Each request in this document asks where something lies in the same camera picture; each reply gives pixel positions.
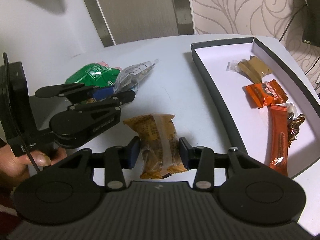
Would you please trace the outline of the person's left hand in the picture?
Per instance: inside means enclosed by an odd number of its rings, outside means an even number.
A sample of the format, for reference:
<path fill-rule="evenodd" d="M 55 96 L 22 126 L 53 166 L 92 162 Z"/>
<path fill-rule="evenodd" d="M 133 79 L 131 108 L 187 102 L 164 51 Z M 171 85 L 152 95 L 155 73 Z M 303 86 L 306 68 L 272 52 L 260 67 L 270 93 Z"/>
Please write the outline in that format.
<path fill-rule="evenodd" d="M 11 147 L 1 140 L 1 184 L 18 185 L 20 182 L 29 178 L 30 174 L 28 166 L 31 161 L 27 155 L 16 157 Z M 47 155 L 40 151 L 31 152 L 35 163 L 38 166 L 54 165 L 67 157 L 64 148 L 58 148 L 56 154 L 49 158 Z"/>

